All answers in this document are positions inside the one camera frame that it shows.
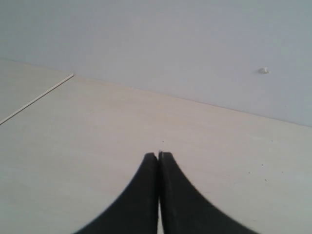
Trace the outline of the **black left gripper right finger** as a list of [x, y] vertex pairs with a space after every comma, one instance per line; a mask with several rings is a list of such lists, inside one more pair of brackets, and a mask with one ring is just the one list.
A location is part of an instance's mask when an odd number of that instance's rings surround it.
[[254, 234], [210, 203], [170, 152], [159, 152], [159, 198], [165, 234]]

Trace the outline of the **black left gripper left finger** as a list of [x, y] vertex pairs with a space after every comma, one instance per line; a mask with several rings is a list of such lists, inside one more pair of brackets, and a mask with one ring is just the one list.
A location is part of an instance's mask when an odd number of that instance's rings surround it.
[[156, 234], [158, 195], [158, 160], [154, 153], [147, 153], [124, 191], [77, 233]]

